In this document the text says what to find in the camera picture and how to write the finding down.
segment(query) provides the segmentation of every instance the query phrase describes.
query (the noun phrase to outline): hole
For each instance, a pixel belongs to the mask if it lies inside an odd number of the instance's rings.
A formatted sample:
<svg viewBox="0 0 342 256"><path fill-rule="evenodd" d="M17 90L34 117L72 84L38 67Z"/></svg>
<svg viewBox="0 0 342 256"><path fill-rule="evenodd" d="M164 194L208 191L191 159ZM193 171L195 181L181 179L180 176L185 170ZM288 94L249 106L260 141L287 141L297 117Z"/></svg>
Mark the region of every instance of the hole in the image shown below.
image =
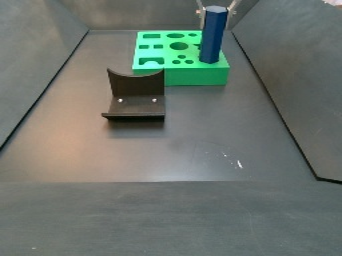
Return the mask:
<svg viewBox="0 0 342 256"><path fill-rule="evenodd" d="M166 37L169 37L169 38L181 38L181 37L184 37L184 35L173 33L173 34L168 34Z"/></svg>
<svg viewBox="0 0 342 256"><path fill-rule="evenodd" d="M160 34L144 34L142 38L148 38L148 39L150 39L150 38L160 38Z"/></svg>
<svg viewBox="0 0 342 256"><path fill-rule="evenodd" d="M188 48L188 45L185 43L176 42L169 44L169 47L173 50L185 50Z"/></svg>
<svg viewBox="0 0 342 256"><path fill-rule="evenodd" d="M138 45L138 49L148 49L148 45Z"/></svg>
<svg viewBox="0 0 342 256"><path fill-rule="evenodd" d="M138 65L144 65L148 62L148 64L164 64L164 58L140 58L138 59Z"/></svg>

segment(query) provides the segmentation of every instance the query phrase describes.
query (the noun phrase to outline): gray floor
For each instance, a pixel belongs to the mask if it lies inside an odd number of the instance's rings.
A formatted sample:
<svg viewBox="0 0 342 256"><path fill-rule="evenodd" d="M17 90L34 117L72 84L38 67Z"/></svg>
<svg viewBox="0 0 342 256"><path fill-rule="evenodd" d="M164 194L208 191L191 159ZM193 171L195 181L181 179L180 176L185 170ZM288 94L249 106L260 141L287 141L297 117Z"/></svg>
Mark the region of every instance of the gray floor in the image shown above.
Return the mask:
<svg viewBox="0 0 342 256"><path fill-rule="evenodd" d="M0 153L1 255L339 255L340 186L313 180L231 34L225 87L166 88L164 124L100 117L133 40L90 32ZM102 182L187 180L207 181Z"/></svg>
<svg viewBox="0 0 342 256"><path fill-rule="evenodd" d="M164 123L108 123L105 69L130 73L134 36L86 35L0 153L0 180L312 181L229 32L227 86L168 87Z"/></svg>

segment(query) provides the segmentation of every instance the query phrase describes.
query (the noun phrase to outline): black curved object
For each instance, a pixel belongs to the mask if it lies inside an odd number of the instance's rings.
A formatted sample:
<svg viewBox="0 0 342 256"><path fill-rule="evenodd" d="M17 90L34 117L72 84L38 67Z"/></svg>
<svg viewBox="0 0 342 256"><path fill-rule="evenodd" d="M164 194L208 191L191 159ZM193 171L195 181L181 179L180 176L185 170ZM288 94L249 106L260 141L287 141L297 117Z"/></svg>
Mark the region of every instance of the black curved object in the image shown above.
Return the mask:
<svg viewBox="0 0 342 256"><path fill-rule="evenodd" d="M145 76L126 76L106 69L112 103L106 119L164 118L164 70Z"/></svg>

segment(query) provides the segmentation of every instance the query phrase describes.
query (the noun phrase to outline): black panel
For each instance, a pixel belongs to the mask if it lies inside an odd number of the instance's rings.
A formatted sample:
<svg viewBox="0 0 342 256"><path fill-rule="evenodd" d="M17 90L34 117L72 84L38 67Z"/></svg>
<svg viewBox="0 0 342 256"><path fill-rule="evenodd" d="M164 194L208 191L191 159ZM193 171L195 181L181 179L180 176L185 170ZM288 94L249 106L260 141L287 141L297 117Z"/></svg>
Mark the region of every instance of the black panel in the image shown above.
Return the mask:
<svg viewBox="0 0 342 256"><path fill-rule="evenodd" d="M317 183L1 184L1 254L335 256L340 197Z"/></svg>
<svg viewBox="0 0 342 256"><path fill-rule="evenodd" d="M342 181L342 12L263 0L233 34L320 178Z"/></svg>
<svg viewBox="0 0 342 256"><path fill-rule="evenodd" d="M86 33L52 0L0 0L0 147Z"/></svg>
<svg viewBox="0 0 342 256"><path fill-rule="evenodd" d="M243 0L229 28L259 0ZM60 0L90 29L197 29L195 0ZM203 0L203 5L228 6L231 0Z"/></svg>

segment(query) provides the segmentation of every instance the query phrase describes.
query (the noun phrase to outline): square hole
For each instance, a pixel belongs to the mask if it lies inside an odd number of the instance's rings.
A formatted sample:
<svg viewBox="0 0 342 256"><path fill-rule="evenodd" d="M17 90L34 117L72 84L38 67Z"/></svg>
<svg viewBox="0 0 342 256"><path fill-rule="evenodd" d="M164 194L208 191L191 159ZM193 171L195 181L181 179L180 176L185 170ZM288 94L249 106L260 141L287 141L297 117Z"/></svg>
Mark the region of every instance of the square hole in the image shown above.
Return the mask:
<svg viewBox="0 0 342 256"><path fill-rule="evenodd" d="M160 34L144 34L142 38L146 38L146 39L160 38Z"/></svg>
<svg viewBox="0 0 342 256"><path fill-rule="evenodd" d="M138 49L148 49L148 48L149 48L149 45L145 45L145 44L138 45Z"/></svg>

